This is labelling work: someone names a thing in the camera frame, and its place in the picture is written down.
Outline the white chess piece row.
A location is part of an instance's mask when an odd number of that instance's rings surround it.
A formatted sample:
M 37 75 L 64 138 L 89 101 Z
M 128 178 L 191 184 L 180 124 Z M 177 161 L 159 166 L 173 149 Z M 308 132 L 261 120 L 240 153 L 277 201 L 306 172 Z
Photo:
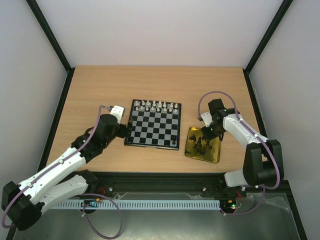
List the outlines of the white chess piece row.
M 132 101 L 132 112 L 153 112 L 153 113 L 170 113 L 178 114 L 182 105 L 177 102 L 165 102 L 156 100 L 139 100 Z

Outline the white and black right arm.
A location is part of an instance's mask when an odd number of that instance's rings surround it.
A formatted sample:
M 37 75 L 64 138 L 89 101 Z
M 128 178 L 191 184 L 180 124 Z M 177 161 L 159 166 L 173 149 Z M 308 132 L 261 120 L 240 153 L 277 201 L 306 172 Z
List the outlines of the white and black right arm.
M 282 146 L 257 132 L 244 119 L 236 107 L 226 108 L 221 99 L 208 103 L 209 111 L 198 113 L 204 122 L 203 135 L 212 140 L 230 133 L 244 148 L 243 167 L 224 174 L 218 191 L 229 196 L 238 186 L 258 186 L 276 189 L 284 177 Z

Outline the gold rectangular tray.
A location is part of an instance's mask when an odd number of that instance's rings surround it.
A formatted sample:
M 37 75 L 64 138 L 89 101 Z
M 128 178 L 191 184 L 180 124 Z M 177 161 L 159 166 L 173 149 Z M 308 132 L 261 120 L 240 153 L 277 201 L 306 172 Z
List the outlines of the gold rectangular tray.
M 187 134 L 184 155 L 194 160 L 217 164 L 220 161 L 221 140 L 207 139 L 200 128 L 190 127 Z

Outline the black and grey chessboard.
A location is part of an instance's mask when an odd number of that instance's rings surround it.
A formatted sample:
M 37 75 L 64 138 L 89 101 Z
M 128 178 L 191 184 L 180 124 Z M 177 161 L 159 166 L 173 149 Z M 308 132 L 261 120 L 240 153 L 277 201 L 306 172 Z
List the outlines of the black and grey chessboard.
M 124 139 L 125 146 L 151 147 L 178 151 L 180 148 L 181 112 L 133 112 L 131 134 Z

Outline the black chess pieces in tray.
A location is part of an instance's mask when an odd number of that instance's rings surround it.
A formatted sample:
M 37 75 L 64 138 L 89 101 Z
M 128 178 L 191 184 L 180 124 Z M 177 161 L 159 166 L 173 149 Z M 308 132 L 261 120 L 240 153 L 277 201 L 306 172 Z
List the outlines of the black chess pieces in tray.
M 189 137 L 189 140 L 193 144 L 189 151 L 191 154 L 204 156 L 207 152 L 213 149 L 210 141 L 204 140 L 203 136 L 196 137 L 195 135 L 192 135 Z

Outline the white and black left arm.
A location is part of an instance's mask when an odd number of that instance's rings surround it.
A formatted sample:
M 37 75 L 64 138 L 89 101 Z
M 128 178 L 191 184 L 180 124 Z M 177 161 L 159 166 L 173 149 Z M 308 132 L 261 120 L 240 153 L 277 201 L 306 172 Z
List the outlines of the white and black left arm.
M 63 179 L 100 155 L 116 137 L 126 136 L 128 128 L 121 123 L 123 116 L 124 109 L 117 105 L 110 113 L 99 114 L 94 127 L 77 137 L 50 165 L 19 184 L 8 182 L 2 190 L 2 227 L 8 227 L 5 219 L 9 217 L 11 227 L 24 231 L 57 203 L 90 189 L 96 179 L 88 170 L 68 181 Z

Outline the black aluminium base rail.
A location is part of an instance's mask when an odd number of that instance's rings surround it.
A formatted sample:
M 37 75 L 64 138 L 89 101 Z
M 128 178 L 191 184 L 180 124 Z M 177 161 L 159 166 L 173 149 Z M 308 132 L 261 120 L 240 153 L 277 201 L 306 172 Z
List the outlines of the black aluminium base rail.
M 120 193 L 187 193 L 205 198 L 233 199 L 240 193 L 260 193 L 262 189 L 227 187 L 221 173 L 95 172 L 98 186 L 107 196 Z

